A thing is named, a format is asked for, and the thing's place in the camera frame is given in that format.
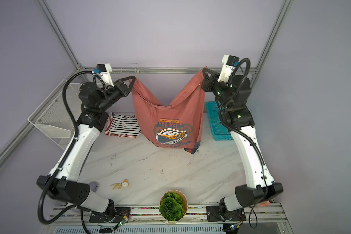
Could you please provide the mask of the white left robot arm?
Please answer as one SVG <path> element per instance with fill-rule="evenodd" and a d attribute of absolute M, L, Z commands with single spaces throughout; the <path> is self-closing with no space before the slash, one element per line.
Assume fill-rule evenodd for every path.
<path fill-rule="evenodd" d="M 92 75 L 93 79 L 99 79 L 103 87 L 98 87 L 95 81 L 81 85 L 79 98 L 82 101 L 82 113 L 76 119 L 68 104 L 66 91 L 75 78 L 85 74 Z M 107 109 L 121 98 L 128 96 L 135 81 L 136 77 L 130 76 L 108 84 L 102 79 L 101 72 L 89 70 L 78 72 L 66 81 L 61 93 L 62 101 L 75 133 L 54 168 L 48 175 L 39 176 L 37 180 L 37 185 L 43 190 L 37 208 L 40 223 L 52 224 L 73 208 L 79 209 L 81 218 L 84 218 L 83 213 L 87 211 L 105 223 L 117 219 L 114 201 L 97 195 L 89 184 L 80 183 L 78 179 L 93 144 L 105 128 L 109 117 Z M 46 197 L 68 203 L 68 206 L 52 219 L 46 219 L 43 213 Z"/>

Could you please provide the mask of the dark red tank top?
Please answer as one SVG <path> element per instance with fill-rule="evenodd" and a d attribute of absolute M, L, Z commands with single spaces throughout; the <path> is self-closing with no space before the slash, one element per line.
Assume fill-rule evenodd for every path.
<path fill-rule="evenodd" d="M 131 90 L 141 133 L 155 146 L 184 149 L 194 154 L 200 147 L 205 92 L 204 76 L 199 71 L 168 105 L 136 79 Z"/>

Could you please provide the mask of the black white striped tank top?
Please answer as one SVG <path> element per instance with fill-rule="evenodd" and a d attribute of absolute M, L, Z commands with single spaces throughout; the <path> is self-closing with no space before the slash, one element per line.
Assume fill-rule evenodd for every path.
<path fill-rule="evenodd" d="M 141 135 L 141 129 L 135 115 L 110 112 L 104 133 L 108 136 L 136 138 Z"/>

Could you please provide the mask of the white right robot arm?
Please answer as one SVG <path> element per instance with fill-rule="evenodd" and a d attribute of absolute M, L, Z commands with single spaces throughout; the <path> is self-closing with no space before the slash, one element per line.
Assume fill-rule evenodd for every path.
<path fill-rule="evenodd" d="M 202 70 L 204 92 L 215 96 L 220 123 L 230 132 L 243 163 L 246 183 L 235 188 L 234 194 L 220 200 L 218 206 L 207 207 L 207 214 L 218 221 L 244 221 L 244 209 L 272 200 L 283 192 L 283 186 L 269 172 L 259 148 L 255 123 L 246 106 L 251 94 L 248 78 L 249 58 L 224 55 L 221 72 Z"/>

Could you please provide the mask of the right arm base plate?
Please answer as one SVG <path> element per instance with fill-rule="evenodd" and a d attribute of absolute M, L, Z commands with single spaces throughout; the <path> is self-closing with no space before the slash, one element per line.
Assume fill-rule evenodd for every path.
<path fill-rule="evenodd" d="M 207 206 L 206 212 L 207 220 L 209 222 L 246 221 L 246 215 L 243 208 L 234 211 L 228 211 L 223 203 L 220 203 L 218 206 Z"/>

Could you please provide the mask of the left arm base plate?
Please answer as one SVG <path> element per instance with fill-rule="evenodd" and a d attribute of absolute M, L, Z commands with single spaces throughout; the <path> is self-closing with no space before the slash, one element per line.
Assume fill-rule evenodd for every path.
<path fill-rule="evenodd" d="M 124 220 L 124 216 L 129 216 L 130 207 L 115 207 L 115 215 L 108 216 L 103 213 L 92 212 L 89 218 L 89 223 L 120 223 Z"/>

